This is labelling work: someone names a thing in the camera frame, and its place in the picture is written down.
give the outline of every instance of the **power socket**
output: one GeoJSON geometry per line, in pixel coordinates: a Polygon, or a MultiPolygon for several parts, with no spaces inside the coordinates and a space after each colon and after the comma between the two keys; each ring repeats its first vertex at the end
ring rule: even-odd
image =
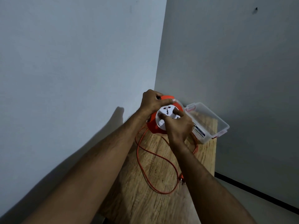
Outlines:
{"type": "Polygon", "coordinates": [[[180,116],[173,113],[173,110],[174,110],[175,108],[178,109],[178,108],[177,108],[176,106],[174,106],[174,105],[167,105],[167,106],[163,106],[163,107],[161,107],[161,108],[159,109],[159,111],[157,111],[157,114],[156,114],[156,124],[158,125],[159,128],[161,128],[162,130],[166,130],[166,128],[165,128],[165,122],[164,122],[164,120],[162,120],[162,119],[158,116],[158,114],[159,114],[159,113],[163,113],[163,114],[165,114],[165,115],[167,115],[167,116],[170,116],[170,117],[173,118],[173,119],[177,119],[177,118],[179,118],[180,116]]]}

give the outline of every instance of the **orange cable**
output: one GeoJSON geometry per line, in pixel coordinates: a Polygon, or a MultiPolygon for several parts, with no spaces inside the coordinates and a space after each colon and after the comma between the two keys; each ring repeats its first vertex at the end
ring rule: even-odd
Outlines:
{"type": "MultiPolygon", "coordinates": [[[[143,133],[143,135],[141,136],[139,143],[137,142],[137,135],[135,136],[135,142],[136,142],[136,144],[138,145],[138,147],[137,147],[137,151],[136,151],[137,162],[138,162],[138,164],[139,164],[139,166],[140,166],[140,169],[141,169],[141,172],[142,172],[143,176],[144,176],[145,179],[147,180],[147,182],[148,182],[148,184],[150,185],[150,187],[152,188],[152,190],[154,190],[155,192],[160,193],[160,194],[170,194],[170,193],[172,193],[172,192],[177,188],[178,183],[179,183],[179,179],[180,179],[180,178],[183,179],[183,175],[182,175],[182,174],[178,175],[178,170],[176,169],[176,166],[175,166],[172,162],[170,162],[168,159],[166,159],[165,157],[162,157],[162,156],[160,156],[160,155],[158,155],[158,154],[156,154],[156,153],[153,153],[153,152],[151,152],[151,151],[148,151],[148,150],[146,150],[145,148],[143,148],[143,147],[140,146],[141,141],[142,141],[142,139],[143,139],[143,137],[144,137],[144,135],[146,134],[147,131],[148,131],[148,129],[147,129],[147,130],[143,133]],[[148,177],[147,177],[147,175],[146,175],[146,173],[145,173],[145,171],[144,171],[144,169],[143,169],[143,167],[142,167],[142,165],[141,165],[141,163],[140,163],[140,160],[139,160],[139,154],[138,154],[139,148],[142,148],[144,151],[147,151],[148,153],[151,153],[151,154],[153,154],[153,155],[155,155],[155,156],[158,156],[158,157],[160,157],[160,158],[166,160],[167,162],[169,162],[169,163],[174,167],[174,170],[176,171],[176,175],[177,175],[177,182],[176,182],[176,186],[173,188],[173,190],[171,190],[170,192],[161,192],[161,191],[159,191],[158,189],[156,189],[156,188],[151,184],[151,182],[149,181],[149,179],[148,179],[148,177]]],[[[191,136],[192,136],[192,139],[193,139],[194,144],[195,144],[195,148],[194,148],[194,151],[193,151],[193,154],[195,154],[195,153],[198,151],[197,139],[195,138],[195,135],[194,135],[193,133],[191,134],[191,136]]],[[[161,138],[163,138],[163,140],[164,140],[164,141],[168,144],[168,146],[169,146],[169,142],[168,142],[164,137],[161,136],[161,138]]]]}

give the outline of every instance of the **wooden surface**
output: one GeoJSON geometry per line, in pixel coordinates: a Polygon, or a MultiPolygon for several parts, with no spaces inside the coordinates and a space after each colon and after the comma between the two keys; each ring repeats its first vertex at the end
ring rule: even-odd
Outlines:
{"type": "MultiPolygon", "coordinates": [[[[185,141],[193,151],[191,136],[185,141]]],[[[178,169],[178,162],[170,147],[159,136],[148,131],[141,145],[169,159],[178,169]]],[[[200,223],[188,188],[179,184],[168,195],[154,192],[142,175],[136,158],[137,145],[133,146],[114,182],[110,192],[99,209],[99,213],[114,223],[200,223]]],[[[198,144],[195,154],[199,161],[214,175],[216,139],[206,144],[198,144]]],[[[177,177],[174,168],[165,160],[139,149],[140,162],[151,183],[160,191],[171,191],[177,177]]]]}

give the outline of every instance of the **clear plastic box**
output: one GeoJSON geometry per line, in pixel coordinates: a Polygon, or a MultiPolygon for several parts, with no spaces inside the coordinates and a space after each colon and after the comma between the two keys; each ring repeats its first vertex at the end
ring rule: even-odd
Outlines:
{"type": "Polygon", "coordinates": [[[185,107],[185,112],[193,120],[193,134],[204,144],[212,138],[225,134],[229,125],[208,109],[203,103],[193,103],[185,107]]]}

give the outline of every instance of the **hand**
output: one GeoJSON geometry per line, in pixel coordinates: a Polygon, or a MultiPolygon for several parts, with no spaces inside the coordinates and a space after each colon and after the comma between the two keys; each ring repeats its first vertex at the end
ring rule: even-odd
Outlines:
{"type": "Polygon", "coordinates": [[[158,100],[157,96],[161,97],[163,94],[154,91],[154,90],[148,90],[143,93],[140,110],[150,117],[150,115],[156,111],[158,111],[162,106],[170,105],[176,102],[175,99],[164,99],[164,100],[158,100]]]}
{"type": "Polygon", "coordinates": [[[163,113],[159,114],[159,117],[165,122],[170,147],[172,147],[171,145],[184,143],[193,129],[192,119],[188,115],[176,108],[173,110],[173,113],[179,115],[180,118],[173,119],[163,113]]]}

